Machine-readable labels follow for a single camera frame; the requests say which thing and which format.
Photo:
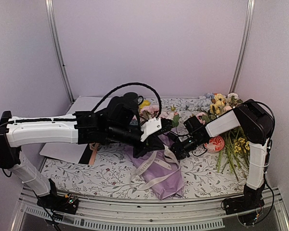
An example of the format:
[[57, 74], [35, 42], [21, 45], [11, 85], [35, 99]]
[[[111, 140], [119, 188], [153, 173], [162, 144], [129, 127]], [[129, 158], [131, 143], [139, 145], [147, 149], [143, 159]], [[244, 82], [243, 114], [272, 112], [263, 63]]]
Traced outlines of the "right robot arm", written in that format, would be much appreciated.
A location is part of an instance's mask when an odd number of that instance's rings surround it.
[[173, 141], [170, 150], [178, 160], [190, 156], [198, 146], [208, 143], [211, 138], [241, 128], [250, 147], [249, 173], [244, 186], [244, 196], [239, 205], [244, 210], [251, 209], [258, 202], [265, 186], [265, 174], [269, 164], [268, 152], [275, 128], [272, 110], [262, 102], [249, 99], [218, 118], [203, 125], [193, 116], [184, 122], [188, 133], [184, 141], [180, 135], [169, 132], [167, 136]]

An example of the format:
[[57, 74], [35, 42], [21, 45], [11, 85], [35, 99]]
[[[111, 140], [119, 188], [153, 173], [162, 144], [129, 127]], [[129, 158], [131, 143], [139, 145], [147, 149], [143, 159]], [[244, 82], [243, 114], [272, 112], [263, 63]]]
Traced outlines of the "yellow flower stem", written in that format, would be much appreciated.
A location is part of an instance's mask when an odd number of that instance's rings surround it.
[[150, 104], [151, 104], [151, 102], [150, 102], [149, 100], [144, 100], [144, 101], [140, 104], [139, 108], [142, 109], [142, 108], [144, 108], [144, 107], [146, 107], [146, 106], [149, 106]]

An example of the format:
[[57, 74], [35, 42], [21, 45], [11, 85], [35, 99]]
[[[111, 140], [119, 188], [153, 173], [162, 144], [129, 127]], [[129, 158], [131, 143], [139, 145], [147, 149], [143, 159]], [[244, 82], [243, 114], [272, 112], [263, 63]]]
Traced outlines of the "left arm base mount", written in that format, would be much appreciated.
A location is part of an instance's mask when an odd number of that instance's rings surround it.
[[79, 199], [70, 193], [65, 196], [49, 194], [42, 197], [38, 196], [37, 205], [51, 211], [75, 215], [79, 206]]

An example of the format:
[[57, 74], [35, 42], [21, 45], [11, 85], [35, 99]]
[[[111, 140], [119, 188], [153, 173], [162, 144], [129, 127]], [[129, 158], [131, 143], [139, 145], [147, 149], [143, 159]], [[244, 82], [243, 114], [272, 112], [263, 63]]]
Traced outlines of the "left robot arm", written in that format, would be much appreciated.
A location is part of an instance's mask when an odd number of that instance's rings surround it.
[[89, 144], [117, 142], [133, 147], [138, 158], [163, 148], [158, 133], [164, 119], [155, 116], [140, 119], [138, 95], [134, 92], [115, 96], [100, 109], [76, 111], [52, 117], [18, 117], [4, 111], [0, 118], [0, 168], [15, 174], [52, 209], [62, 205], [55, 184], [45, 178], [22, 152], [24, 145], [68, 143]]

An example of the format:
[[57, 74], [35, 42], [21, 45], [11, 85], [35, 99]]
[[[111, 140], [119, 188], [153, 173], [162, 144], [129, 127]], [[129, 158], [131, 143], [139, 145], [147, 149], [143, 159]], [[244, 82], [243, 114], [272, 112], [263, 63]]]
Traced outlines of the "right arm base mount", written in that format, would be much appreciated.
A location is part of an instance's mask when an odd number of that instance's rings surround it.
[[221, 202], [221, 209], [223, 209], [227, 215], [245, 212], [264, 206], [264, 200], [262, 194], [247, 192], [240, 197], [225, 198]]

